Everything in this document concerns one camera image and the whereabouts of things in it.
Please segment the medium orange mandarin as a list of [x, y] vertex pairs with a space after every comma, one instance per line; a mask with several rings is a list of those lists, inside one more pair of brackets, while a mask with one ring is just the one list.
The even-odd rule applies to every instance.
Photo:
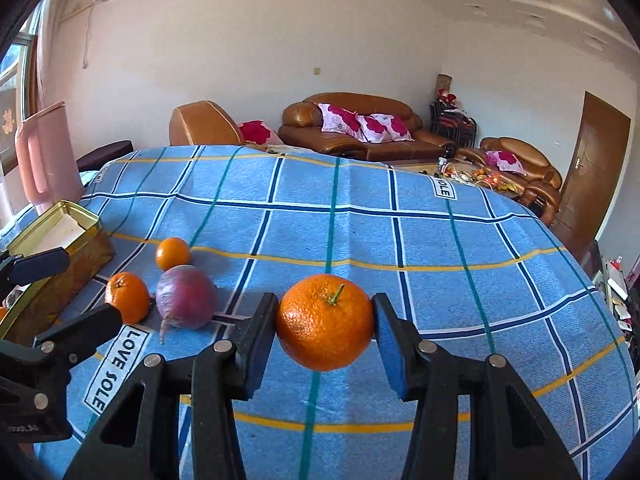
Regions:
[[104, 300], [122, 316], [124, 324], [142, 322], [150, 310], [150, 294], [142, 278], [131, 272], [114, 274], [107, 282]]

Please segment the small orange kumquat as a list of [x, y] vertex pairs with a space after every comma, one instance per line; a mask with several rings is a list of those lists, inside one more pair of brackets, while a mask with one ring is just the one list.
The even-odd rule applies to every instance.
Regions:
[[165, 238], [157, 245], [155, 263], [163, 272], [174, 266], [189, 264], [191, 261], [190, 247], [179, 237]]

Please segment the large orange mandarin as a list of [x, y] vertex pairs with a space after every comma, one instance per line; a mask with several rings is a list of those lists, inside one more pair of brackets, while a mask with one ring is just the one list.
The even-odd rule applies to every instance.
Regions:
[[314, 372], [330, 372], [349, 366], [369, 347], [374, 312], [369, 296], [355, 283], [314, 274], [283, 295], [276, 327], [292, 360]]

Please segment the gold metal tin box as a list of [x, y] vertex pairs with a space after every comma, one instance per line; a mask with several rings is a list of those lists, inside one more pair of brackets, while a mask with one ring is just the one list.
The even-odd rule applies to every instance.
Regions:
[[29, 346], [115, 255], [99, 216], [60, 200], [8, 247], [14, 259], [1, 337]]

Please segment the pink electric kettle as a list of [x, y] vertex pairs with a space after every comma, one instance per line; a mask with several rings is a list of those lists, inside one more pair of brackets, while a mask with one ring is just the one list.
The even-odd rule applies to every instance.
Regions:
[[25, 196], [38, 214], [60, 200], [74, 202], [84, 192], [63, 101], [22, 122], [15, 153]]

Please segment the dark stool seat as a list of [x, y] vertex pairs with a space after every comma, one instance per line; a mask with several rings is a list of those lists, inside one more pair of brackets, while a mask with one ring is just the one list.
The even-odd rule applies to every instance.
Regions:
[[78, 171], [100, 170], [108, 162], [121, 158], [133, 151], [134, 146], [129, 140], [117, 141], [100, 146], [77, 159]]

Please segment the blue plaid tablecloth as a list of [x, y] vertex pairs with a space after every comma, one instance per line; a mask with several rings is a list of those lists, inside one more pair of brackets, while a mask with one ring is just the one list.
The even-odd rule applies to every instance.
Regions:
[[228, 338], [266, 292], [316, 275], [385, 294], [400, 318], [455, 356], [504, 356], [555, 426], [578, 474], [603, 479], [639, 431], [625, 337], [585, 271], [528, 209], [486, 188], [372, 162], [232, 146], [150, 148], [110, 162], [80, 204], [114, 256], [62, 311], [69, 320], [130, 273], [154, 289], [155, 253], [178, 238], [215, 284], [213, 318], [163, 328], [151, 312], [73, 371], [68, 440], [38, 444], [59, 479], [107, 403], [148, 354], [194, 356]]

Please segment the cluttered coffee table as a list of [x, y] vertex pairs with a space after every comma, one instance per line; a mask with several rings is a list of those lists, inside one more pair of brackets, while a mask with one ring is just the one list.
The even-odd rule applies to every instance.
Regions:
[[424, 176], [440, 177], [461, 184], [481, 186], [491, 191], [518, 200], [524, 188], [508, 180], [508, 176], [500, 174], [497, 169], [478, 166], [475, 162], [457, 159], [439, 159], [434, 162], [423, 160], [400, 160], [390, 162], [390, 166], [398, 170], [407, 170], [424, 174]]

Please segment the dark stacked stools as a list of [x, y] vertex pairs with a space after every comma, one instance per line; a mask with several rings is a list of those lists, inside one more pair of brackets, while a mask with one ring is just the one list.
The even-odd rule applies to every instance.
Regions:
[[477, 123], [464, 110], [436, 100], [430, 104], [431, 130], [456, 144], [457, 148], [472, 148], [476, 142]]

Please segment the pink floral pillow right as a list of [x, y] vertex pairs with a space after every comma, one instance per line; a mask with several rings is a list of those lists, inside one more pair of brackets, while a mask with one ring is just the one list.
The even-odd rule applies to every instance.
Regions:
[[412, 136], [399, 116], [387, 114], [359, 115], [361, 130], [367, 142], [383, 144], [390, 142], [411, 142]]

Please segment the pink floral pillow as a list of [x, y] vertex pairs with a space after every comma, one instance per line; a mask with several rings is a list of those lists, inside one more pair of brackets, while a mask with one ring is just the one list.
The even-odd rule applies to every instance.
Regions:
[[399, 116], [387, 114], [359, 115], [361, 130], [367, 142], [383, 144], [390, 142], [411, 142], [412, 136]]
[[357, 113], [329, 103], [319, 103], [318, 107], [322, 114], [321, 130], [323, 132], [341, 133], [359, 142], [367, 141], [361, 130]]

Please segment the brown leather sofa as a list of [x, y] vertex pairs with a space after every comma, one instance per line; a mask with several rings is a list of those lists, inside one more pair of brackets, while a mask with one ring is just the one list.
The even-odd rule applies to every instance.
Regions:
[[423, 128], [407, 104], [384, 96], [326, 92], [287, 107], [278, 135], [288, 145], [367, 162], [436, 160], [454, 142]]

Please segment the brown wooden door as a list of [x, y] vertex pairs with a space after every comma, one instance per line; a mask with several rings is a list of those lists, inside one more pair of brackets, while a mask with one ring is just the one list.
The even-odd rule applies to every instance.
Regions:
[[573, 257], [588, 254], [612, 202], [630, 133], [631, 119], [587, 92], [570, 169], [551, 231]]

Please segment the pink floral pillow left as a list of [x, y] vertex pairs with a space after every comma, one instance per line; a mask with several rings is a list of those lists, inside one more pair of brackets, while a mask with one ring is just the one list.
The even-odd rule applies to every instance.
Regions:
[[323, 132], [341, 133], [359, 142], [367, 141], [361, 130], [357, 113], [329, 103], [319, 103], [318, 107], [322, 114], [321, 130]]

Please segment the window with frame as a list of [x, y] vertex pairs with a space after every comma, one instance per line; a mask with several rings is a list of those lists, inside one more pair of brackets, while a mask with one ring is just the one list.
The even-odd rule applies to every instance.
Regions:
[[6, 177], [17, 168], [15, 137], [18, 127], [29, 114], [29, 90], [32, 80], [32, 59], [37, 36], [19, 32], [1, 60], [1, 226], [13, 222], [11, 184], [16, 174]]

